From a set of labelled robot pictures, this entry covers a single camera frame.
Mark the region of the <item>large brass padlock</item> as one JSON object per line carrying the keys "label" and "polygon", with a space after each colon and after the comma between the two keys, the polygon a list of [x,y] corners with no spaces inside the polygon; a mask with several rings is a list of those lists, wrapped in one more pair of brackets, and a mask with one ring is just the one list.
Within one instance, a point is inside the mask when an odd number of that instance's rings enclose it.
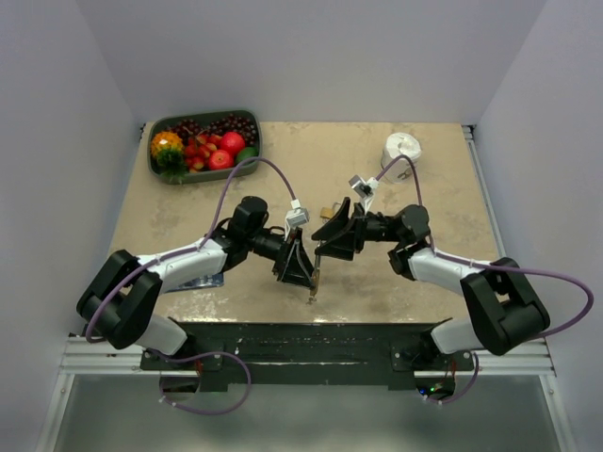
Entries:
{"label": "large brass padlock", "polygon": [[318,288],[319,288],[321,255],[318,253],[318,248],[321,245],[322,245],[322,242],[319,241],[317,247],[315,248],[315,261],[314,261],[314,272],[313,272],[314,288],[312,289],[313,296],[315,296],[318,293]]}

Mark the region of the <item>small brass padlock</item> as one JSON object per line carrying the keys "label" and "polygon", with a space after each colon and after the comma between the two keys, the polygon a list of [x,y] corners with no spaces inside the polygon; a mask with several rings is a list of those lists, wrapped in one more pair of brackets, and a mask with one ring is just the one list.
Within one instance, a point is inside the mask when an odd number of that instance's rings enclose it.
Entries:
{"label": "small brass padlock", "polygon": [[324,206],[320,209],[319,217],[323,222],[327,222],[334,217],[340,207],[339,202],[334,202],[331,206]]}

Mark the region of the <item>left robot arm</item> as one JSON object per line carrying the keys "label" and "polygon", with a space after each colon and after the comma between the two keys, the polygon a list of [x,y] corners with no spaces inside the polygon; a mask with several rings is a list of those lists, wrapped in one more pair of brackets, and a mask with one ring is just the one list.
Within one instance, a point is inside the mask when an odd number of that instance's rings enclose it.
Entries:
{"label": "left robot arm", "polygon": [[307,210],[294,200],[284,226],[269,228],[268,219],[267,203],[248,196],[233,215],[190,245],[141,256],[127,250],[113,252],[76,305],[88,323],[88,338],[106,340],[116,349],[132,345],[151,348],[172,368],[185,369],[194,361],[195,346],[175,321],[155,315],[161,295],[221,275],[251,253],[272,261],[278,282],[314,289],[314,267],[302,244]]}

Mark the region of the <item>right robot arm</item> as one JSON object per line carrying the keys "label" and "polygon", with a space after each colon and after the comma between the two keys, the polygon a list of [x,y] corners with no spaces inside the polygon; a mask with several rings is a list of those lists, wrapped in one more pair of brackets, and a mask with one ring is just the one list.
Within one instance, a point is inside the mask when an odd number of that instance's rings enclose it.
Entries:
{"label": "right robot arm", "polygon": [[446,320],[422,335],[419,357],[432,370],[442,369],[457,351],[486,349],[501,356],[549,327],[548,311],[516,261],[472,263],[433,250],[429,220],[427,209],[418,204],[387,216],[344,199],[312,238],[318,255],[345,261],[367,242],[392,242],[388,259],[397,275],[464,298],[466,318]]}

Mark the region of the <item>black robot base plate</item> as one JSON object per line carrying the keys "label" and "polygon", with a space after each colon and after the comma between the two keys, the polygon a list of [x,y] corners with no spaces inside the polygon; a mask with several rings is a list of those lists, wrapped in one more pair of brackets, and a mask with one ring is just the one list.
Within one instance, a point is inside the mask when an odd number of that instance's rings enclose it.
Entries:
{"label": "black robot base plate", "polygon": [[428,345],[430,323],[197,323],[175,362],[144,353],[141,367],[163,374],[199,373],[202,390],[231,384],[384,386],[389,390],[443,385],[471,371],[466,350],[444,355]]}

